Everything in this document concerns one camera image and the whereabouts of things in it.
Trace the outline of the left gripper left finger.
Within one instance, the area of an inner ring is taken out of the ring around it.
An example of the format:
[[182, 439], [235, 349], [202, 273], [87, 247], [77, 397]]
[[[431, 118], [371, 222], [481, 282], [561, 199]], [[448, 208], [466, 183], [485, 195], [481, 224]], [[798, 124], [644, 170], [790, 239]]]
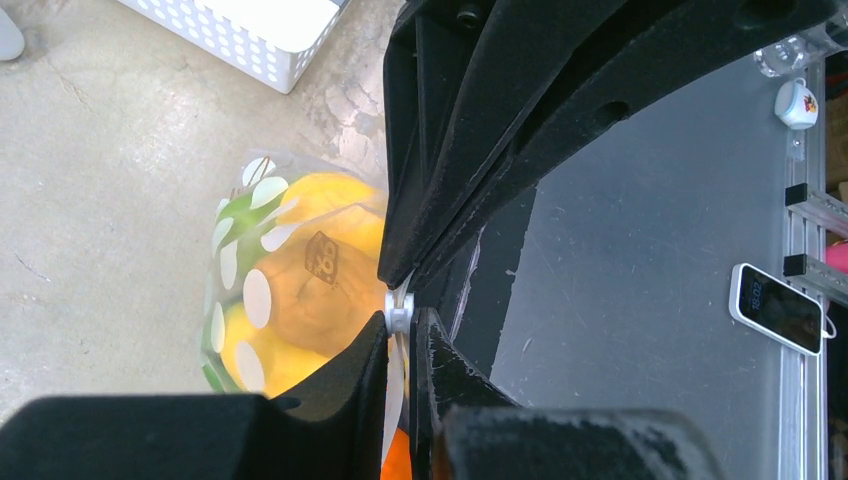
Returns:
[[54, 396], [1, 429], [5, 479], [376, 479], [388, 332], [375, 313], [296, 387], [259, 394]]

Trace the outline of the green striped watermelon ball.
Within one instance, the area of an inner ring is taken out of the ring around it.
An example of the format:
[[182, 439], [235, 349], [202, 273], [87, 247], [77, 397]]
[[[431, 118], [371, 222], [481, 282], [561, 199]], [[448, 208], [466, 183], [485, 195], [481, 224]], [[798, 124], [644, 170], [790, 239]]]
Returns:
[[258, 350], [248, 345], [258, 328], [247, 320], [243, 286], [248, 272], [269, 253], [262, 237], [274, 228], [274, 217], [287, 209], [287, 189], [286, 183], [272, 181], [219, 205], [200, 336], [201, 368], [217, 391], [258, 392], [264, 387]]

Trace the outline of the white plastic tray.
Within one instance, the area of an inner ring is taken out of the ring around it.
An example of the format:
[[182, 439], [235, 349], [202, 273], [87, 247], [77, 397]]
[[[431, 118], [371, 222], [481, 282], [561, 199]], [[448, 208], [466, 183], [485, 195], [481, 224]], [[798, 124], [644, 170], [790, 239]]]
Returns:
[[128, 0], [124, 6], [290, 93], [349, 6], [337, 0]]

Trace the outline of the orange fruit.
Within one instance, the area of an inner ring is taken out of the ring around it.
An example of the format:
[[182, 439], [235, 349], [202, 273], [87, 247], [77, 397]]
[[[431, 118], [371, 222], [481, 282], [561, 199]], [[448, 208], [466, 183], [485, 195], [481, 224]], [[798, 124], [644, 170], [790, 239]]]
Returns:
[[411, 480], [409, 436], [397, 428], [381, 469], [381, 480]]

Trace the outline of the orange yellow mango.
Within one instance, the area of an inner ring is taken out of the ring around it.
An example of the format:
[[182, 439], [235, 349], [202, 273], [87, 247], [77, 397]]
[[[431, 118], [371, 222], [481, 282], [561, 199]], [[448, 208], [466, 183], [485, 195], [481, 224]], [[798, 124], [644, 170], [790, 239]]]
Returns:
[[383, 308], [387, 290], [376, 270], [374, 259], [322, 231], [291, 238], [248, 272], [248, 319], [295, 347], [332, 357]]

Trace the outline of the yellow lemon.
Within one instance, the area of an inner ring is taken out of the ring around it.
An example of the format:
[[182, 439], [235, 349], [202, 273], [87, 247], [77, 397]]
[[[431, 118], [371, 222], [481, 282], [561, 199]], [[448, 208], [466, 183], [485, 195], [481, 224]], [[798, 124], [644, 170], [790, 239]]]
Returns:
[[331, 238], [379, 256], [387, 205], [381, 190], [345, 173], [312, 173], [291, 184], [281, 203], [293, 207], [276, 217], [278, 225], [318, 220]]

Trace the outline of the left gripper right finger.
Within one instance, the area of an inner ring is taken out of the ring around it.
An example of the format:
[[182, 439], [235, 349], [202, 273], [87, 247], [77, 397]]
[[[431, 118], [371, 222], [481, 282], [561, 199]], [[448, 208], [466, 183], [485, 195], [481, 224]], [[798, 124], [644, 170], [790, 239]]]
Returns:
[[721, 479], [700, 429], [656, 409], [522, 407], [450, 343], [436, 310], [410, 331], [415, 479]]

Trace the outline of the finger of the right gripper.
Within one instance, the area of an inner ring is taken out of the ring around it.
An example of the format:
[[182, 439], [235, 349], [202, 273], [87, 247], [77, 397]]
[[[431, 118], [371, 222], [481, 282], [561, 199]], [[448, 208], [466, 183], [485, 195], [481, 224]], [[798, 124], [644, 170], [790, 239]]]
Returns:
[[494, 161], [618, 1], [408, 1], [383, 64], [391, 288], [431, 266]]
[[618, 122], [761, 47], [818, 25], [835, 1], [618, 1], [494, 161], [427, 284], [501, 207]]

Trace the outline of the yellow banana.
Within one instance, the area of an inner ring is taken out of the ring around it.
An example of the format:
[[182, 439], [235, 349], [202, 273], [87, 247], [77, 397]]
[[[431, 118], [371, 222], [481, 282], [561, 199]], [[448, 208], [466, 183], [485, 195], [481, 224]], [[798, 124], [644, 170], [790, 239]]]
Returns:
[[227, 310], [214, 305], [210, 343], [240, 389], [269, 398], [285, 393], [329, 362], [281, 340], [269, 327], [255, 327], [241, 302]]

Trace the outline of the clear zip top bag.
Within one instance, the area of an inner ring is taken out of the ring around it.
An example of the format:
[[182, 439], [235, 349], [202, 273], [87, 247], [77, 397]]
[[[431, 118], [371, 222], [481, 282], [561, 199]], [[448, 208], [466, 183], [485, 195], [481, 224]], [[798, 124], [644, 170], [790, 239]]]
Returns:
[[269, 398], [349, 346], [387, 293], [385, 193], [291, 153], [261, 153], [217, 207], [201, 368], [217, 392]]

